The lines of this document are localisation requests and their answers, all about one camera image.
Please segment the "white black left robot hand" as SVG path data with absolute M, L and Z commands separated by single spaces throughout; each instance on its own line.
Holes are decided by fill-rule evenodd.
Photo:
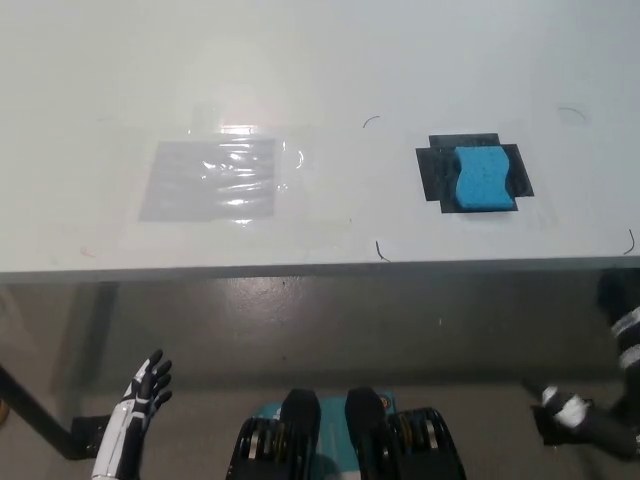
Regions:
M 144 430 L 159 408 L 172 396 L 168 390 L 172 361 L 163 361 L 162 358 L 162 349 L 152 353 L 139 367 L 122 397 L 121 403 L 135 419 L 142 421 Z

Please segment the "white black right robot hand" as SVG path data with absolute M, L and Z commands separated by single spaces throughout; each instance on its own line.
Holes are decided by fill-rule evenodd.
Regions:
M 546 446 L 593 443 L 596 412 L 592 400 L 555 385 L 542 391 L 540 405 L 533 408 L 537 431 Z

